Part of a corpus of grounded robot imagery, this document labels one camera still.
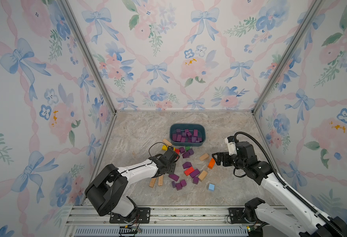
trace red wooden block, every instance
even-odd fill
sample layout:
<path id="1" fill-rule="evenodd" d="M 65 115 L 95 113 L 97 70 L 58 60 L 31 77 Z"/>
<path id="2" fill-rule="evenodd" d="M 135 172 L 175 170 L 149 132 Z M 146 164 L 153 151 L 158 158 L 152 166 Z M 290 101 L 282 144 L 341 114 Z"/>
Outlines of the red wooden block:
<path id="1" fill-rule="evenodd" d="M 184 171 L 185 175 L 188 176 L 190 175 L 190 173 L 192 173 L 193 171 L 195 171 L 195 169 L 193 167 L 190 167 L 189 169 L 187 169 L 186 171 Z"/>

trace black mounting plate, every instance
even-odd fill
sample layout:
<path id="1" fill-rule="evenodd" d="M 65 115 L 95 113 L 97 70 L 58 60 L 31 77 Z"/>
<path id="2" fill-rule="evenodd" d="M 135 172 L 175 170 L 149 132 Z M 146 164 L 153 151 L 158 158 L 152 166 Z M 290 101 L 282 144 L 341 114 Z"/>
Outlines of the black mounting plate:
<path id="1" fill-rule="evenodd" d="M 168 170 L 167 174 L 173 174 L 175 172 L 175 168 L 176 168 L 176 163 L 172 163 L 170 170 Z"/>
<path id="2" fill-rule="evenodd" d="M 148 224 L 150 222 L 150 212 L 151 208 L 149 207 L 138 207 L 137 216 L 139 215 L 136 223 L 138 224 Z M 109 223 L 110 224 L 127 224 L 124 220 L 118 217 L 118 214 L 114 214 L 114 216 L 110 216 Z"/>
<path id="3" fill-rule="evenodd" d="M 242 218 L 244 207 L 230 207 L 229 208 L 229 216 L 231 224 L 255 224 L 255 222 L 250 223 Z"/>

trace purple wooden block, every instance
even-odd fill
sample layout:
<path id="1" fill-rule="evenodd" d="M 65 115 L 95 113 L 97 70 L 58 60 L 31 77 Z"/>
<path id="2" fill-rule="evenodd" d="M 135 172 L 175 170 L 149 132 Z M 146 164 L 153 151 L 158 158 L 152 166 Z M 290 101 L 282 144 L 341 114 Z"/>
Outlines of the purple wooden block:
<path id="1" fill-rule="evenodd" d="M 193 178 L 193 183 L 194 183 L 194 184 L 198 184 L 198 182 L 199 182 L 199 178 L 198 178 L 198 177 L 194 177 L 194 178 Z"/>
<path id="2" fill-rule="evenodd" d="M 186 152 L 182 155 L 182 157 L 185 159 L 185 158 L 188 158 L 190 156 L 189 152 Z"/>
<path id="3" fill-rule="evenodd" d="M 179 177 L 176 174 L 170 174 L 168 175 L 168 177 L 175 180 L 176 182 L 179 180 Z"/>
<path id="4" fill-rule="evenodd" d="M 182 187 L 187 186 L 187 182 L 184 179 L 182 181 L 180 181 L 180 184 Z"/>
<path id="5" fill-rule="evenodd" d="M 187 168 L 189 168 L 189 167 L 191 167 L 191 166 L 192 166 L 192 163 L 190 163 L 189 161 L 185 162 L 185 163 L 182 165 L 182 167 L 183 167 L 184 169 L 187 169 Z"/>
<path id="6" fill-rule="evenodd" d="M 177 189 L 177 191 L 179 191 L 179 190 L 181 190 L 181 189 L 182 189 L 182 185 L 181 185 L 181 183 L 177 183 L 177 184 L 176 184 L 176 189 Z"/>
<path id="7" fill-rule="evenodd" d="M 197 175 L 199 174 L 199 170 L 198 169 L 195 169 L 195 171 L 193 171 L 192 173 L 190 173 L 189 175 L 194 178 L 196 177 Z"/>

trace wire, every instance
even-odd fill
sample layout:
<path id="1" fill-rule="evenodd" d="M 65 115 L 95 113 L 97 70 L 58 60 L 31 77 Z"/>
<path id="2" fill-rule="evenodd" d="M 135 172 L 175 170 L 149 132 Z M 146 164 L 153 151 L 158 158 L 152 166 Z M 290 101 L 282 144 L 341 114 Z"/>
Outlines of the wire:
<path id="1" fill-rule="evenodd" d="M 226 220 L 227 220 L 227 222 L 228 222 L 229 224 L 232 224 L 232 223 L 229 221 L 229 219 L 228 219 L 229 217 L 230 217 L 230 216 L 227 216 L 227 217 L 226 217 Z"/>
<path id="2" fill-rule="evenodd" d="M 236 174 L 235 174 L 235 171 L 237 170 L 237 168 L 234 168 L 234 171 L 233 171 L 233 175 L 235 176 L 235 177 L 238 177 L 238 178 L 243 178 L 244 176 L 246 176 L 247 174 L 245 173 L 244 175 L 241 175 L 241 176 L 237 176 Z"/>
<path id="3" fill-rule="evenodd" d="M 242 134 L 242 135 L 245 135 L 246 137 L 250 138 L 259 148 L 260 150 L 263 152 L 264 156 L 266 157 L 267 161 L 268 161 L 268 164 L 272 170 L 272 172 L 274 173 L 275 177 L 279 180 L 279 182 L 285 186 L 286 185 L 286 182 L 283 181 L 279 174 L 277 173 L 271 159 L 269 158 L 266 150 L 262 147 L 262 145 L 253 137 L 251 136 L 250 134 L 248 133 L 245 133 L 245 132 L 236 132 L 234 134 L 234 140 L 236 141 L 237 140 L 237 135 L 238 134 Z M 295 197 L 297 197 L 297 199 L 299 199 L 302 203 L 304 203 L 311 211 L 313 211 L 314 213 L 317 213 L 318 210 L 315 209 L 310 203 L 308 203 L 305 199 L 303 199 L 303 197 L 301 197 L 296 191 L 294 191 L 289 185 L 286 186 L 286 189 L 288 189 L 288 191 L 290 193 L 292 193 Z M 335 227 L 326 217 L 324 217 L 321 213 L 318 214 L 318 217 L 321 218 L 328 226 L 330 226 L 336 233 L 338 233 L 339 236 L 341 237 L 345 237 L 345 235 L 337 228 Z"/>
<path id="4" fill-rule="evenodd" d="M 150 148 L 148 149 L 148 154 L 150 155 L 150 157 L 152 157 L 152 155 L 151 155 L 151 153 L 150 153 L 150 149 L 154 146 L 154 145 L 156 145 L 156 144 L 158 144 L 158 143 L 163 143 L 163 142 L 157 142 L 157 143 L 155 143 L 155 144 L 153 144 L 152 146 L 150 146 Z"/>

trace natural wooden block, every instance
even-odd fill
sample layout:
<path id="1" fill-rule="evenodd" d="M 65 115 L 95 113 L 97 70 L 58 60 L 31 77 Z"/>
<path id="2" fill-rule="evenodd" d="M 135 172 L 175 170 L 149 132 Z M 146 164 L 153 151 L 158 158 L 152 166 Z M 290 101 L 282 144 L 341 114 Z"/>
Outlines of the natural wooden block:
<path id="1" fill-rule="evenodd" d="M 208 173 L 206 171 L 202 171 L 201 174 L 198 176 L 199 180 L 202 182 L 202 180 L 204 180 L 204 178 L 206 177 Z"/>
<path id="2" fill-rule="evenodd" d="M 159 176 L 159 178 L 157 179 L 157 185 L 163 186 L 163 176 Z"/>
<path id="3" fill-rule="evenodd" d="M 212 158 L 208 164 L 208 168 L 213 169 L 214 164 L 215 164 L 215 160 Z"/>
<path id="4" fill-rule="evenodd" d="M 169 142 L 167 139 L 163 139 L 163 142 L 164 142 L 164 144 L 166 144 L 167 146 L 171 146 L 171 145 L 172 145 L 172 143 Z"/>
<path id="5" fill-rule="evenodd" d="M 153 188 L 155 185 L 155 182 L 156 182 L 156 178 L 152 178 L 149 186 Z"/>
<path id="6" fill-rule="evenodd" d="M 203 154 L 202 156 L 199 157 L 199 160 L 200 161 L 204 161 L 206 160 L 207 158 L 209 158 L 209 155 L 207 153 Z"/>

